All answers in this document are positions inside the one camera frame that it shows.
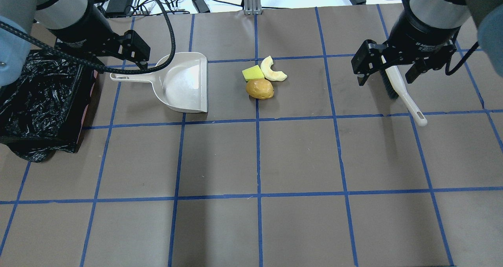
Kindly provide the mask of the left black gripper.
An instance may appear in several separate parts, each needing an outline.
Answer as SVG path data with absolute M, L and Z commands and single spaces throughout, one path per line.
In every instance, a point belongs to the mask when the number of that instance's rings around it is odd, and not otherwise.
M 84 37 L 76 32 L 55 30 L 54 35 L 58 39 L 55 48 L 92 62 L 97 62 L 99 56 L 112 56 L 133 63 L 147 62 L 150 58 L 150 46 L 134 30 L 127 30 L 122 35 L 91 30 L 84 32 Z

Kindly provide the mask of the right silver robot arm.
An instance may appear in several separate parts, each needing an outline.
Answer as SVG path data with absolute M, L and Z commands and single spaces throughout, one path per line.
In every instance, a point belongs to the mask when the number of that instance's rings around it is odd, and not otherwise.
M 478 46 L 502 75 L 502 0 L 402 0 L 404 10 L 388 39 L 365 40 L 351 60 L 363 86 L 375 72 L 410 65 L 408 83 L 428 70 L 439 70 L 455 52 L 454 35 L 472 18 Z

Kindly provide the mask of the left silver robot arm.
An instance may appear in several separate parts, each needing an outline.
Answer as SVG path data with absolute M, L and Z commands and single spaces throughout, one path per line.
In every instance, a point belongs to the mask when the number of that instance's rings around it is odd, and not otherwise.
M 115 33 L 90 0 L 1 0 L 1 26 L 29 35 L 34 21 L 59 39 L 68 54 L 113 56 L 147 68 L 149 45 L 135 31 Z

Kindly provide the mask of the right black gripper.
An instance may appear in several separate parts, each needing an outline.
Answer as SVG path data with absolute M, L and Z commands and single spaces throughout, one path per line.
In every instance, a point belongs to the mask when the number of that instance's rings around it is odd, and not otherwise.
M 424 45 L 415 41 L 393 42 L 386 40 L 382 44 L 374 40 L 363 41 L 351 59 L 352 70 L 357 76 L 358 85 L 364 86 L 367 79 L 381 67 L 412 66 L 406 72 L 406 82 L 412 84 L 430 67 L 443 67 L 456 52 L 451 40 L 438 46 Z

